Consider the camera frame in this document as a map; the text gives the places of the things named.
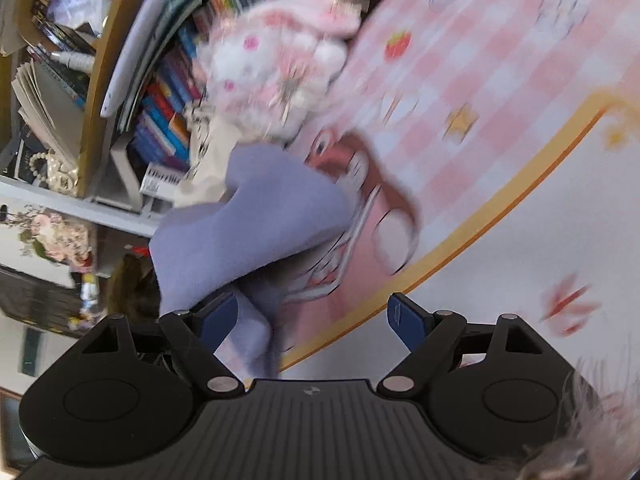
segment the metal screw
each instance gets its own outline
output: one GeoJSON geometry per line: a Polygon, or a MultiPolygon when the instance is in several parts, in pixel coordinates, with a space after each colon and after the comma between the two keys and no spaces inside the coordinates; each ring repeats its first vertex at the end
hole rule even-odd
{"type": "Polygon", "coordinates": [[[404,375],[392,375],[382,381],[382,385],[390,392],[408,392],[414,386],[414,380],[404,375]]]}
{"type": "Polygon", "coordinates": [[[212,392],[226,394],[232,392],[238,387],[238,380],[233,377],[214,377],[207,383],[207,388],[212,392]]]}

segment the blue gripper pad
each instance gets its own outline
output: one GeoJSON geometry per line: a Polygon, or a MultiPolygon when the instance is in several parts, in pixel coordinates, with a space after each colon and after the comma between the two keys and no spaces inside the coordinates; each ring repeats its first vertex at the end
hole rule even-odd
{"type": "Polygon", "coordinates": [[[236,326],[238,321],[238,301],[232,294],[218,298],[198,312],[202,316],[200,340],[213,354],[236,326]]]}
{"type": "Polygon", "coordinates": [[[411,352],[424,342],[435,326],[431,314],[398,292],[386,303],[386,320],[411,352]]]}

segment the open book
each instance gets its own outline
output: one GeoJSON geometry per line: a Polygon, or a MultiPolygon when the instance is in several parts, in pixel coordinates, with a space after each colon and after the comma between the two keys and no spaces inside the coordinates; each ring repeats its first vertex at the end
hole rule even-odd
{"type": "Polygon", "coordinates": [[[52,149],[69,167],[76,168],[80,156],[83,111],[39,63],[18,67],[12,87],[18,113],[47,149],[52,149]]]}

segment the yellow star print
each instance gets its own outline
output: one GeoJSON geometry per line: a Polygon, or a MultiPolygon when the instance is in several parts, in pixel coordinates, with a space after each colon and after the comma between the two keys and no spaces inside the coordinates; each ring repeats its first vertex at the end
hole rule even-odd
{"type": "Polygon", "coordinates": [[[605,149],[608,152],[618,152],[624,148],[628,142],[626,128],[622,124],[610,126],[605,135],[605,149]]]}
{"type": "Polygon", "coordinates": [[[452,111],[447,117],[447,129],[444,136],[455,136],[459,142],[462,142],[479,117],[480,115],[473,110],[471,105],[465,103],[462,108],[452,111]]]}

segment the pink checkered pattern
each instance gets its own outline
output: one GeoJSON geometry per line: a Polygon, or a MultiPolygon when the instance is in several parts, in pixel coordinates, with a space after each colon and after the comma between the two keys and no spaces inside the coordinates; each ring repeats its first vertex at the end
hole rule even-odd
{"type": "Polygon", "coordinates": [[[305,156],[328,126],[365,134],[388,176],[419,204],[419,260],[594,89],[640,91],[638,16],[640,0],[384,0],[334,83],[332,105],[303,127],[292,151],[305,156]],[[399,32],[412,35],[409,47],[387,60],[385,45],[399,32]],[[397,107],[385,123],[389,102],[397,107]],[[462,142],[444,138],[448,115],[465,104],[478,120],[462,142]]]}

